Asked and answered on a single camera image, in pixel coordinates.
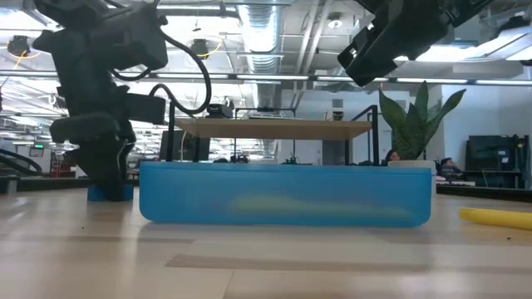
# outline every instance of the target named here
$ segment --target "wooden shelf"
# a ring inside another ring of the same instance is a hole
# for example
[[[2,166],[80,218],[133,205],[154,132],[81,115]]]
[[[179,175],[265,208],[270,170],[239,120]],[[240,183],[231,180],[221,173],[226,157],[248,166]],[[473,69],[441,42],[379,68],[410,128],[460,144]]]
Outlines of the wooden shelf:
[[[368,132],[367,121],[176,119],[175,125],[201,138],[350,140]]]

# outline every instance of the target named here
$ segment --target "exposed ductwork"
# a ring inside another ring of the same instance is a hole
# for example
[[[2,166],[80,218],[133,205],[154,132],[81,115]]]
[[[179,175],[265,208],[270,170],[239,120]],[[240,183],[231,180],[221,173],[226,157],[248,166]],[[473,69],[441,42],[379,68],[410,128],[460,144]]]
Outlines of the exposed ductwork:
[[[281,8],[269,5],[238,6],[242,20],[242,34],[247,51],[257,53],[275,53],[279,47],[281,25]],[[275,74],[278,72],[280,58],[268,55],[250,55],[249,71],[254,74]],[[257,107],[281,107],[279,86],[275,84],[256,84],[254,100]]]

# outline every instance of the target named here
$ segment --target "translucent blue container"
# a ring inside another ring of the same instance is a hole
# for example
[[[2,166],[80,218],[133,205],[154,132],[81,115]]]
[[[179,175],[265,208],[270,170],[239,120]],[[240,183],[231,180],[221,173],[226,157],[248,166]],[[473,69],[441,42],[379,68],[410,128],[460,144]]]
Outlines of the translucent blue container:
[[[140,211],[157,223],[411,228],[431,216],[431,171],[144,162]]]

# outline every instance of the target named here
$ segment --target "snake plant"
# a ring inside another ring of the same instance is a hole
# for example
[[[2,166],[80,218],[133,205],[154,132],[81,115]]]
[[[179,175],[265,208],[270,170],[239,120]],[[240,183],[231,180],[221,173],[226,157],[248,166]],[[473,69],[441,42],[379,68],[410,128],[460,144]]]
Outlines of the snake plant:
[[[392,128],[393,148],[401,159],[417,159],[423,153],[443,117],[460,104],[465,92],[457,91],[444,105],[439,100],[429,109],[429,91],[425,81],[417,92],[416,103],[411,103],[406,113],[397,102],[379,90],[382,117]]]

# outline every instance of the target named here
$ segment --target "yellow foam tube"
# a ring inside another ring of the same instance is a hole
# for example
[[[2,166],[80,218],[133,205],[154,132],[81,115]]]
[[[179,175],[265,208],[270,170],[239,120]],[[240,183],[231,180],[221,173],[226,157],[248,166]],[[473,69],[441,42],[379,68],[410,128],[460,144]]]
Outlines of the yellow foam tube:
[[[532,230],[532,213],[462,208],[460,210],[460,219],[484,225]]]

